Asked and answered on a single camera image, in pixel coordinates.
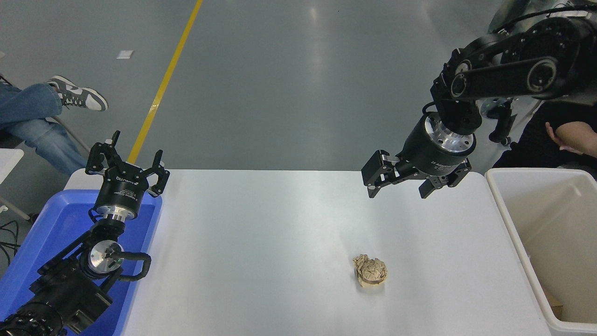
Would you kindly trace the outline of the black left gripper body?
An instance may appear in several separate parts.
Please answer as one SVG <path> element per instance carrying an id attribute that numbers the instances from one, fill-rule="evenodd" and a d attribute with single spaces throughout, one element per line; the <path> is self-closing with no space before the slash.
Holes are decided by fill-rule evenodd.
<path id="1" fill-rule="evenodd" d="M 142 172 L 142 168 L 128 163 L 124 170 L 117 166 L 107 168 L 95 202 L 95 211 L 101 213 L 103 208 L 117 207 L 138 213 L 148 188 L 147 178 Z"/>

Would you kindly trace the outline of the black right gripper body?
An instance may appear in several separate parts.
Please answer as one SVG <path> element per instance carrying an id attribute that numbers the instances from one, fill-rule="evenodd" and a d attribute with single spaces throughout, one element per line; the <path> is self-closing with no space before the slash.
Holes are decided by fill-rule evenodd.
<path id="1" fill-rule="evenodd" d="M 450 131 L 439 116 L 423 116 L 407 137 L 401 157 L 424 174 L 449 175 L 468 157 L 468 136 Z"/>

